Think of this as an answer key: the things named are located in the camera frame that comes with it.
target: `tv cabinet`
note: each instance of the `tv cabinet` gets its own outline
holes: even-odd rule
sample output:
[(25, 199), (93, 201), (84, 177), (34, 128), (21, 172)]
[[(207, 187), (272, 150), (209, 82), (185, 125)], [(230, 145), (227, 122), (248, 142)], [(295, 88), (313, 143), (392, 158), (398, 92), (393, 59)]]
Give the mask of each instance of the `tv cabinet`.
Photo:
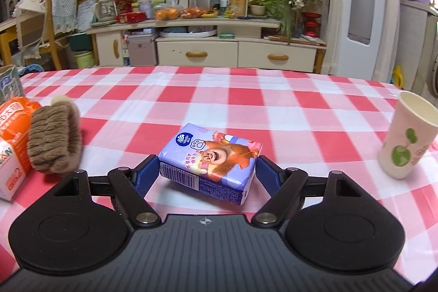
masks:
[(168, 66), (249, 67), (320, 73), (326, 47), (316, 44), (286, 44), (261, 39), (262, 28), (279, 28), (277, 20), (176, 19), (167, 22), (148, 20), (137, 24), (114, 24), (91, 28), (96, 37), (100, 66), (122, 66), (123, 31), (148, 27), (218, 27), (218, 33), (232, 32), (234, 39), (218, 37), (157, 38), (158, 63)]

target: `orange snack bag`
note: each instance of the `orange snack bag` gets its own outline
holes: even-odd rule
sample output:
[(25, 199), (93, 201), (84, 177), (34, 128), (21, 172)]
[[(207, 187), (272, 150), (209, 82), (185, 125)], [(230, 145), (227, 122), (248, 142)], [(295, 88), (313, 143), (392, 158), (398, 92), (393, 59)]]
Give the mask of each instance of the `orange snack bag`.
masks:
[(28, 131), (32, 113), (40, 107), (25, 97), (0, 106), (0, 198), (11, 200), (30, 171)]

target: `red and white tablecloth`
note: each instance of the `red and white tablecloth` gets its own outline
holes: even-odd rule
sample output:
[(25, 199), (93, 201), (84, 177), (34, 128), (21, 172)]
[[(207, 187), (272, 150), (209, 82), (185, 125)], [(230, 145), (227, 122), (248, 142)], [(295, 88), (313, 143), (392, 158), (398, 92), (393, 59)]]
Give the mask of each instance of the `red and white tablecloth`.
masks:
[[(27, 75), (29, 98), (74, 98), (82, 115), (82, 169), (105, 175), (157, 154), (188, 122), (263, 143), (281, 167), (314, 176), (342, 170), (403, 224), (406, 245), (396, 269), (413, 283), (438, 264), (438, 142), (404, 181), (380, 169), (382, 145), (398, 90), (389, 84), (333, 76), (241, 68), (120, 67)], [(7, 233), (13, 220), (59, 181), (31, 172), (13, 203), (0, 201), (0, 280), (18, 266)], [(257, 179), (241, 207), (204, 196), (159, 176), (146, 196), (168, 213), (246, 213), (269, 196)], [(108, 198), (95, 200), (110, 206)], [(320, 199), (308, 199), (314, 204)]]

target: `purple tissue package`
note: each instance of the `purple tissue package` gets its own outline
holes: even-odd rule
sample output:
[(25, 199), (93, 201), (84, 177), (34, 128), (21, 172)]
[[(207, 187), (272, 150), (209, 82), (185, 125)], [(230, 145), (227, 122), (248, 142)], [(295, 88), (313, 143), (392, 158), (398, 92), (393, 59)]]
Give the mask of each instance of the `purple tissue package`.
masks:
[(187, 124), (161, 150), (160, 174), (241, 205), (248, 195), (260, 150), (260, 143)]

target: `wooden drawer handle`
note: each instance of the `wooden drawer handle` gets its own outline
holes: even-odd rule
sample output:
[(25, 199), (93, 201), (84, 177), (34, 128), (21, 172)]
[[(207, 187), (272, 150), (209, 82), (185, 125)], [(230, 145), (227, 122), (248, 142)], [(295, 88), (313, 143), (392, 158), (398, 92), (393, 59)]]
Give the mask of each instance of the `wooden drawer handle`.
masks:
[(114, 40), (113, 48), (114, 48), (114, 57), (118, 59), (120, 57), (120, 54), (119, 54), (119, 42), (117, 40)]
[(186, 52), (186, 56), (187, 57), (207, 57), (208, 53), (203, 51), (203, 52)]
[(270, 54), (270, 55), (268, 55), (268, 59), (274, 60), (274, 61), (287, 61), (287, 60), (289, 60), (289, 56), (288, 55), (273, 55), (273, 54)]

